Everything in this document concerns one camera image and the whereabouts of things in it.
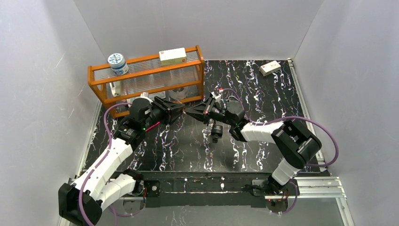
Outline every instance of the clear plastic panel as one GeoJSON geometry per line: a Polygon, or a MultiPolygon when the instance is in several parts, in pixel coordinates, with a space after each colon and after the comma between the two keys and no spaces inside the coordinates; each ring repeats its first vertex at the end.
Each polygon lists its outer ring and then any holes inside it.
{"type": "MultiPolygon", "coordinates": [[[[124,96],[132,93],[144,92],[150,89],[173,86],[190,81],[197,81],[199,79],[195,66],[149,74],[121,81],[122,95],[124,96]]],[[[109,84],[107,84],[107,96],[108,98],[113,98],[109,84]]]]}
{"type": "MultiPolygon", "coordinates": [[[[199,60],[200,58],[197,51],[188,52],[186,54],[187,54],[187,62],[196,61],[199,60]]],[[[141,62],[131,63],[128,64],[128,67],[129,67],[128,73],[137,73],[137,72],[143,72],[143,71],[161,68],[162,66],[160,59],[156,58],[152,60],[145,60],[141,62]]],[[[94,71],[94,80],[96,81],[113,77],[116,77],[116,75],[113,73],[111,68],[94,71]]]]}

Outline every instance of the white wall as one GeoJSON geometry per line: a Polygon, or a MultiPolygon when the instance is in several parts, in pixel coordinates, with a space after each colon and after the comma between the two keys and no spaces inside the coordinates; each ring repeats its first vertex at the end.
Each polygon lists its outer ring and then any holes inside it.
{"type": "Polygon", "coordinates": [[[294,60],[311,117],[338,140],[330,170],[359,226],[399,221],[398,12],[398,1],[326,0],[294,60]]]}
{"type": "Polygon", "coordinates": [[[104,57],[72,0],[1,1],[0,53],[0,222],[54,226],[96,107],[87,66],[104,57]]]}
{"type": "Polygon", "coordinates": [[[199,45],[206,59],[293,57],[323,0],[76,0],[108,56],[199,45]]]}

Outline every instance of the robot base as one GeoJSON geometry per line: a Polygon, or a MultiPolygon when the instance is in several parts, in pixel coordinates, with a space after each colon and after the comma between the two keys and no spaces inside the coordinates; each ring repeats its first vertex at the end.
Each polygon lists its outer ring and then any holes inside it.
{"type": "MultiPolygon", "coordinates": [[[[298,187],[298,182],[295,179],[292,179],[291,182],[293,182],[298,187]]],[[[254,186],[265,187],[265,184],[267,184],[267,180],[259,180],[259,179],[252,180],[252,185],[254,185],[254,186]]],[[[290,195],[295,196],[295,187],[292,184],[288,183],[287,185],[285,185],[285,187],[283,188],[283,191],[287,190],[287,189],[288,189],[290,195]]],[[[255,189],[255,188],[252,189],[252,192],[253,192],[254,196],[274,195],[272,193],[268,193],[266,191],[255,189]]]]}

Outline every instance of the white arm link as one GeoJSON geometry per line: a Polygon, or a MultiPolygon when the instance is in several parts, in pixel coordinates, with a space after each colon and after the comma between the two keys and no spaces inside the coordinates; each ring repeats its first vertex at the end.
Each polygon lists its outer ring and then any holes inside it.
{"type": "Polygon", "coordinates": [[[246,141],[265,141],[274,144],[271,134],[274,130],[282,126],[282,122],[276,122],[266,126],[257,126],[247,123],[241,130],[242,136],[246,141]]]}
{"type": "Polygon", "coordinates": [[[90,179],[86,183],[84,187],[84,191],[89,190],[90,196],[93,197],[94,200],[97,200],[98,195],[100,194],[101,190],[104,188],[105,183],[111,177],[112,173],[118,168],[118,166],[132,153],[132,147],[130,145],[126,145],[125,141],[122,139],[115,139],[112,140],[112,147],[108,156],[104,159],[104,161],[97,167],[98,162],[102,159],[108,149],[106,149],[100,157],[93,163],[93,165],[88,168],[85,174],[81,177],[76,179],[74,183],[76,184],[77,189],[82,188],[83,181],[86,179],[88,173],[94,169],[94,173],[91,175],[90,179]]]}
{"type": "Polygon", "coordinates": [[[132,192],[136,181],[129,175],[121,174],[114,181],[107,184],[100,192],[97,200],[102,200],[101,208],[103,211],[114,203],[118,198],[132,192]]]}

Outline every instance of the small white box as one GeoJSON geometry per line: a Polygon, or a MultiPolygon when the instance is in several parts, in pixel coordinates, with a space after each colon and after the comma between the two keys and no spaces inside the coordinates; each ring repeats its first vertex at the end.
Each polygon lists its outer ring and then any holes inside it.
{"type": "Polygon", "coordinates": [[[187,61],[184,48],[170,49],[160,52],[161,66],[181,64],[187,61]]]}
{"type": "Polygon", "coordinates": [[[279,65],[279,63],[277,61],[272,61],[268,64],[262,65],[259,68],[259,71],[263,74],[263,76],[266,76],[268,74],[271,74],[273,72],[280,70],[280,68],[281,68],[281,66],[279,65]]]}

